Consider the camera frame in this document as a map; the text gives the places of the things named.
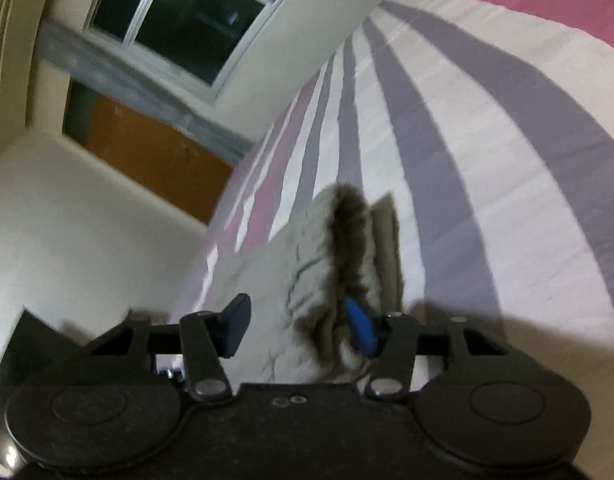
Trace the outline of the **brown wooden door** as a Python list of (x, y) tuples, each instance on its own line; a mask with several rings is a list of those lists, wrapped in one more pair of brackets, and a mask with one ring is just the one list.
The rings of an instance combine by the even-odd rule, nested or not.
[(232, 168), (173, 127), (69, 81), (66, 136), (133, 182), (207, 224)]

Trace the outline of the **grey curtain left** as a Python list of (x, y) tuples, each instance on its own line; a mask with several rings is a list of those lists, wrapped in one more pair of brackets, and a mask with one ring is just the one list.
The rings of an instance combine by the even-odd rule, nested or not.
[(229, 166), (237, 166), (253, 142), (203, 117), (149, 76), (68, 27), (41, 22), (36, 53), (75, 81), (178, 130)]

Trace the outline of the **grey sweat pants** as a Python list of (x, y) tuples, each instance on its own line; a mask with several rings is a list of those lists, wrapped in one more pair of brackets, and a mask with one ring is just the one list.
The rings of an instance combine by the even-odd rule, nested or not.
[(267, 244), (219, 259), (208, 307), (239, 292), (252, 300), (249, 328), (231, 359), (229, 382), (355, 382), (371, 362), (354, 348), (343, 302), (396, 312), (403, 298), (395, 200), (370, 204), (349, 184), (319, 195)]

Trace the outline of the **purple pink striped bedsheet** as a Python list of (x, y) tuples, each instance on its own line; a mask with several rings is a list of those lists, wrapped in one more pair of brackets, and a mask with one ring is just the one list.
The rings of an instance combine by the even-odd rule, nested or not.
[(173, 313), (326, 186), (397, 216), (396, 304), (490, 322), (592, 404), (614, 479), (614, 0), (385, 0), (235, 170)]

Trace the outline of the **dark glass window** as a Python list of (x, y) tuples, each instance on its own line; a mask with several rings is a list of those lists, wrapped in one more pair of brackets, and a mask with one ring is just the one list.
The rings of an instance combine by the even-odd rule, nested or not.
[(116, 53), (214, 102), (283, 0), (95, 0), (89, 28)]

